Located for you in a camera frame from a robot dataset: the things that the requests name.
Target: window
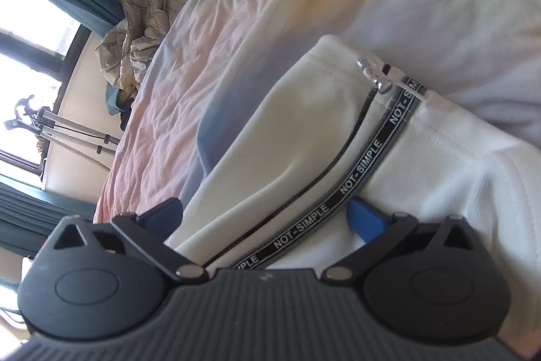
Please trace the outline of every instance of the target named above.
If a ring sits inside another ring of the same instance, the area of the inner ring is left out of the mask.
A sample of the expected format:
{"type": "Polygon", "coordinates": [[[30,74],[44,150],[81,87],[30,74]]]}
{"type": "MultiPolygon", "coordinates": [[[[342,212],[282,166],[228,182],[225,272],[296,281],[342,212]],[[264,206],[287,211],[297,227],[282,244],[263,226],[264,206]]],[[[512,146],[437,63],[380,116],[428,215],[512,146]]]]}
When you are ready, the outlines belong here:
{"type": "MultiPolygon", "coordinates": [[[[90,30],[48,0],[0,2],[0,123],[15,118],[17,101],[31,95],[33,109],[58,112],[90,30]]],[[[30,131],[0,124],[0,174],[41,186],[48,148],[30,131]]]]}

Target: white garment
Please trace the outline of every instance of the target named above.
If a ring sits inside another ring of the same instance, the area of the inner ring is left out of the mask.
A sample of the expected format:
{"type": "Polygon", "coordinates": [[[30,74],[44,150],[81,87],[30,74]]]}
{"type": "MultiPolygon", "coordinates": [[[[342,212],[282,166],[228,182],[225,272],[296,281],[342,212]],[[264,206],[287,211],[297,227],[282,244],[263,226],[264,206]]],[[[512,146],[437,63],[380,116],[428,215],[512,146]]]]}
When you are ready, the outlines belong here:
{"type": "MultiPolygon", "coordinates": [[[[203,265],[324,171],[351,135],[373,86],[356,64],[359,58],[383,65],[326,36],[289,69],[199,188],[168,245],[203,265]]],[[[399,82],[403,73],[391,68],[389,77],[399,82]]],[[[315,185],[209,269],[236,264],[339,183],[372,139],[395,89],[375,97],[351,144],[315,185]]],[[[384,212],[405,211],[421,221],[466,217],[510,284],[504,335],[528,332],[541,318],[541,153],[432,91],[425,97],[358,195],[384,212]]],[[[272,268],[319,272],[361,244],[342,209],[272,268]]]]}

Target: puffer jacket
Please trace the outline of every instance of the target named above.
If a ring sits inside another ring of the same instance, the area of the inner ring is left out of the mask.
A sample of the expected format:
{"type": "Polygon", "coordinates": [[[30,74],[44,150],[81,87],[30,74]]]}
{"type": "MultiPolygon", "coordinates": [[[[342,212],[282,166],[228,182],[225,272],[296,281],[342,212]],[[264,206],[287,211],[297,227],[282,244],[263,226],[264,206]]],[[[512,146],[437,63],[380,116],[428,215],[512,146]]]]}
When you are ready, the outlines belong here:
{"type": "Polygon", "coordinates": [[[114,87],[132,96],[173,21],[188,0],[121,0],[125,18],[96,49],[101,71],[114,87]]]}

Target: pink fabric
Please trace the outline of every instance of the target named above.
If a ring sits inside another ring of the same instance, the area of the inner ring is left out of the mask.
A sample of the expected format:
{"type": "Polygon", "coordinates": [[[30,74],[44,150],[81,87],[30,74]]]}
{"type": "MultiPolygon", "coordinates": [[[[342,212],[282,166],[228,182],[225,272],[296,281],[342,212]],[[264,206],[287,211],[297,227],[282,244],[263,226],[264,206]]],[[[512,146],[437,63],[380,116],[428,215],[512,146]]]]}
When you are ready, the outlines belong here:
{"type": "Polygon", "coordinates": [[[270,0],[189,0],[157,51],[99,199],[95,222],[178,197],[197,126],[229,60],[270,0]]]}

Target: window pane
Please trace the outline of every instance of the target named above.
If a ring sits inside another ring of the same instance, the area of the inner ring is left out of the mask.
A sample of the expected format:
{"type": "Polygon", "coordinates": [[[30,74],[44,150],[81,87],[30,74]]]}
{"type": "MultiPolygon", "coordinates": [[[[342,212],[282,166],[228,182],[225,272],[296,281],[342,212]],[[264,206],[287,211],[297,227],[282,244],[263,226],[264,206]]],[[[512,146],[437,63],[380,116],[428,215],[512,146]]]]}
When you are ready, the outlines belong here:
{"type": "MultiPolygon", "coordinates": [[[[41,153],[38,150],[38,140],[26,129],[7,131],[3,122],[15,118],[15,104],[21,98],[35,95],[30,101],[33,109],[48,106],[52,109],[61,83],[48,75],[33,71],[9,57],[0,54],[0,149],[12,155],[39,164],[41,153]]],[[[23,117],[25,123],[30,123],[28,117],[23,117]]]]}
{"type": "Polygon", "coordinates": [[[79,22],[48,0],[0,0],[0,31],[62,56],[79,28],[79,22]]]}

